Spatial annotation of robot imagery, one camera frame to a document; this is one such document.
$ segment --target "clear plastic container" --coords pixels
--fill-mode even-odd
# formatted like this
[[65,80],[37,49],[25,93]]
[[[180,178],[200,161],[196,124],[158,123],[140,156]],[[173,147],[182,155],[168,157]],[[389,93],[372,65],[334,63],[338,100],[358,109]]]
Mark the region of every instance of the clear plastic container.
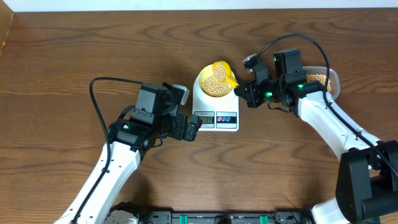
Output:
[[[317,75],[317,74],[326,75],[326,67],[304,66],[303,69],[307,72],[307,75]],[[340,94],[340,83],[338,81],[337,73],[331,68],[329,68],[329,82],[331,86],[330,94],[335,100],[337,96]]]

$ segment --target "white background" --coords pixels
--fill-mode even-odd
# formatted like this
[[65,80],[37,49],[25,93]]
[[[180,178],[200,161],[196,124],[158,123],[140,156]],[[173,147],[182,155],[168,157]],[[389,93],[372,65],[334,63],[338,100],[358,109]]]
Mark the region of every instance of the white background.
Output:
[[14,12],[398,7],[398,0],[3,0]]

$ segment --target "green clip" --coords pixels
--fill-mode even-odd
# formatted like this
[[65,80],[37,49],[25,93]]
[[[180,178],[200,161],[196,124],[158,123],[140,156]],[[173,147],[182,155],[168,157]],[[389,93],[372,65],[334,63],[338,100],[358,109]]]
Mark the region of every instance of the green clip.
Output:
[[188,224],[188,215],[180,215],[180,224]]
[[260,216],[260,224],[268,224],[268,216]]

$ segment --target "wood grain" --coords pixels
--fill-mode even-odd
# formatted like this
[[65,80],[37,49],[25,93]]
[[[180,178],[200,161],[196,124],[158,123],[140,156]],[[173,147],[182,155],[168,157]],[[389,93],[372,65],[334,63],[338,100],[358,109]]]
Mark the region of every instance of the wood grain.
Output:
[[[204,66],[226,60],[249,79],[242,60],[293,32],[325,49],[340,78],[337,103],[369,132],[397,139],[398,9],[17,14],[0,59],[0,223],[52,223],[85,183],[104,143],[88,91],[93,77],[192,89]],[[271,47],[267,62],[273,51],[291,47],[305,65],[324,65],[301,39]],[[138,88],[96,83],[108,124],[136,101]],[[182,112],[190,114],[191,105],[190,98]],[[116,202],[260,211],[306,208],[334,196],[338,160],[308,124],[244,101],[240,111],[236,133],[167,139],[151,149]]]

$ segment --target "container of cereal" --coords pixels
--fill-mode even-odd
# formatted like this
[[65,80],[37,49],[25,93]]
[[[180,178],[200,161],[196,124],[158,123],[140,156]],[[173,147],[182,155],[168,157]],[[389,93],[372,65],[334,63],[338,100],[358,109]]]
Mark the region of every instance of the container of cereal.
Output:
[[[323,85],[325,84],[326,67],[304,66],[303,69],[307,73],[307,81],[318,80]],[[328,88],[328,91],[335,100],[340,94],[340,83],[337,73],[331,68],[329,69],[329,84],[330,87]]]

